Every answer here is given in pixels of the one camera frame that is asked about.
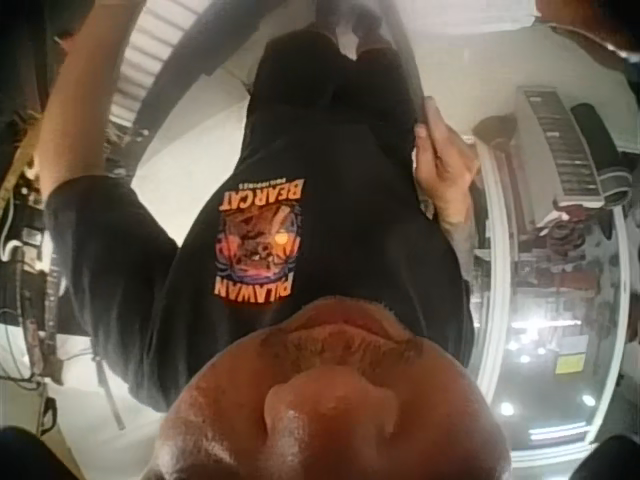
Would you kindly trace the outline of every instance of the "forearm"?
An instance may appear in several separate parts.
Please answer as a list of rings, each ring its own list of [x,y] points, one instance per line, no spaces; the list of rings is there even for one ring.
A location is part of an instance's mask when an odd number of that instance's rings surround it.
[[[103,145],[120,59],[143,2],[96,5],[47,105],[35,152],[46,199],[61,183],[104,172]]]
[[[450,223],[440,219],[440,228],[453,246],[460,263],[462,277],[471,282],[473,277],[476,228],[473,207],[470,205],[466,220],[462,223]]]

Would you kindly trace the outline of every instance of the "black t-shirt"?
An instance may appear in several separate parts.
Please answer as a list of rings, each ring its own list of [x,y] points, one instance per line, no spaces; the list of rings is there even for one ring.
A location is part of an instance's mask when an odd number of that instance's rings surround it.
[[[108,177],[61,185],[46,218],[97,353],[157,410],[226,347],[325,296],[379,302],[470,357],[456,254],[423,214],[410,168],[363,125],[309,122],[243,158],[181,248]]]

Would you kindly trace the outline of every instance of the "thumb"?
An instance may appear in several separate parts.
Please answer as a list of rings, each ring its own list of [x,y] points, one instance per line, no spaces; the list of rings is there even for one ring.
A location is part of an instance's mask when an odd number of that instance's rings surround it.
[[[436,175],[436,155],[426,125],[418,125],[416,133],[416,179],[426,189]]]

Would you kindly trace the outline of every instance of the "white corrugated surface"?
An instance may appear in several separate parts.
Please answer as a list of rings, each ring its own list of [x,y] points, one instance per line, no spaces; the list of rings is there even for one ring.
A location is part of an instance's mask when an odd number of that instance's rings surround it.
[[[148,0],[131,35],[111,106],[111,121],[130,127],[142,100],[182,36],[214,0]]]

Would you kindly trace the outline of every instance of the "man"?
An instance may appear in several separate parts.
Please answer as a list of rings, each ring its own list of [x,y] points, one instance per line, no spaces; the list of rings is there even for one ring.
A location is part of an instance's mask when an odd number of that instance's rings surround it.
[[[89,15],[36,159],[97,353],[137,399],[170,408],[147,478],[501,478],[505,438],[462,367],[477,161],[435,101],[415,127],[376,16],[353,25],[355,62],[334,2],[269,44],[237,168],[178,249],[102,175],[140,8],[107,0]]]

